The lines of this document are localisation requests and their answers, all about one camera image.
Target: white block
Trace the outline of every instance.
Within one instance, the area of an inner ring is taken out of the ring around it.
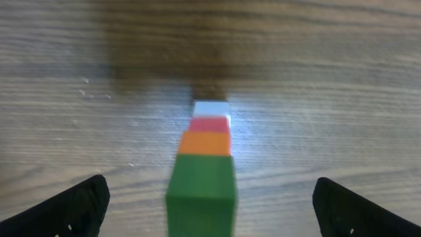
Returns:
[[[230,104],[226,101],[195,101],[193,117],[226,117],[231,126]]]

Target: green block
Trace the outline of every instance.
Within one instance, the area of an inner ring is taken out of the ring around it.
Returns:
[[[230,237],[236,197],[232,157],[178,155],[166,193],[169,237]]]

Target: table top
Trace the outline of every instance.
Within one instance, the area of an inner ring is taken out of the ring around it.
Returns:
[[[421,2],[0,3],[0,219],[101,173],[100,236],[166,236],[194,99],[227,99],[235,235],[320,236],[327,176],[421,224]]]

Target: tower of colored blocks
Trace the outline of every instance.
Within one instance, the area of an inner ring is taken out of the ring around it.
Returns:
[[[230,106],[196,101],[166,193],[169,237],[230,237],[237,190]]]

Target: green block top face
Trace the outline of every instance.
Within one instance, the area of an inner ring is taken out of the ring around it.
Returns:
[[[167,197],[235,199],[232,157],[177,155]]]

